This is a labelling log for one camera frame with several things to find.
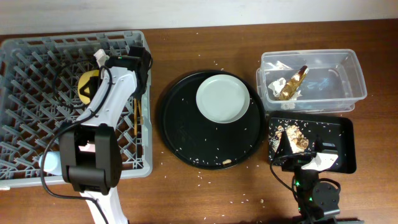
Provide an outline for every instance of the clear plastic container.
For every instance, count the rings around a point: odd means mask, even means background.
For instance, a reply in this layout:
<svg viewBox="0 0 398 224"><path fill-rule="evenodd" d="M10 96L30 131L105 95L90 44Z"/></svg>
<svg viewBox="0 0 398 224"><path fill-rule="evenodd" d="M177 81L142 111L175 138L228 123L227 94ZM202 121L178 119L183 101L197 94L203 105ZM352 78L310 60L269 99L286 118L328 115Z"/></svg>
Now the clear plastic container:
<svg viewBox="0 0 398 224"><path fill-rule="evenodd" d="M266 52L257 70L257 92L266 111L306 113L345 112L367 96L365 80L353 50L295 50ZM268 87L285 78L288 82L302 67L310 69L297 89L297 100L280 101Z"/></svg>

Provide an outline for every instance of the black round tray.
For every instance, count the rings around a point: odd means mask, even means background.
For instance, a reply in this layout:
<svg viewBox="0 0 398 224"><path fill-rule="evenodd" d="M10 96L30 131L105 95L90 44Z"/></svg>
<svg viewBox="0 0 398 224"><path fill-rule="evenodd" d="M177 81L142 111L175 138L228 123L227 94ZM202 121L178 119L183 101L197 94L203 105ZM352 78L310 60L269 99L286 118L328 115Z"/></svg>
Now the black round tray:
<svg viewBox="0 0 398 224"><path fill-rule="evenodd" d="M225 169L239 164L253 154L264 139L264 107L256 91L242 79L251 96L242 118L220 124L200 113L197 90L207 78L219 74L240 79L218 70L197 72L175 84L160 105L158 119L165 145L185 163L202 169ZM227 159L232 162L223 165Z"/></svg>

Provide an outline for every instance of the transparent bin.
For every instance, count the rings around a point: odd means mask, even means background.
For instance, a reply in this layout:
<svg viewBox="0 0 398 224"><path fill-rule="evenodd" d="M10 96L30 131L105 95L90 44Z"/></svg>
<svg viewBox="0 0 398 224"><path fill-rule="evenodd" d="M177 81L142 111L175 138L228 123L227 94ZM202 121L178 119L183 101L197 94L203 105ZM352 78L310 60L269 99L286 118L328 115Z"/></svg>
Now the transparent bin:
<svg viewBox="0 0 398 224"><path fill-rule="evenodd" d="M257 92L266 111L334 113L354 109L367 96L365 80L356 54L350 49L266 52L257 70ZM310 69L297 100L280 101L268 86L280 79L289 81L303 66Z"/></svg>
<svg viewBox="0 0 398 224"><path fill-rule="evenodd" d="M60 35L5 40L0 47L0 189L41 185L39 157L57 129L73 121L83 110L70 110L54 100L51 83L64 63L92 57L103 49L108 55L127 55L133 45L148 44L137 30ZM89 62L65 69L57 88L63 99L79 103L73 89ZM152 124L150 85L141 98L142 119L134 135L134 103L130 97L116 127L123 160L121 178L146 177L152 172ZM54 151L58 150L55 141ZM48 175L47 184L65 183L62 176Z"/></svg>

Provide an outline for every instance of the white cup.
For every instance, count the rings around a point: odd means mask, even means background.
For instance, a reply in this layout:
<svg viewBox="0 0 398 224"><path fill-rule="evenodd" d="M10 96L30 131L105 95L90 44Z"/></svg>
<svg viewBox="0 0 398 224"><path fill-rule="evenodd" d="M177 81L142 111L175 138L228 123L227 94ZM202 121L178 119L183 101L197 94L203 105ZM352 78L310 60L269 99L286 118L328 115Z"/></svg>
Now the white cup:
<svg viewBox="0 0 398 224"><path fill-rule="evenodd" d="M52 175L62 175L60 152L48 152L44 161L44 171Z"/></svg>

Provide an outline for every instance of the black rectangular tray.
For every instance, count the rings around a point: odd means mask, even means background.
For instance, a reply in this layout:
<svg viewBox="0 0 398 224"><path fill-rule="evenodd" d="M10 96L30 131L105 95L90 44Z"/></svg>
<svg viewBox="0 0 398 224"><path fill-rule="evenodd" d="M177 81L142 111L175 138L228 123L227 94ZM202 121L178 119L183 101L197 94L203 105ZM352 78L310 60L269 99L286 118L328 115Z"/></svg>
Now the black rectangular tray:
<svg viewBox="0 0 398 224"><path fill-rule="evenodd" d="M336 162L327 171L352 174L356 170L354 127L348 118L274 111L268 119L269 161L275 155L271 138L277 138L278 126L286 128L290 125L300 127L300 131L309 140L305 151L313 151L313 142L319 135L324 142L332 143L338 151Z"/></svg>

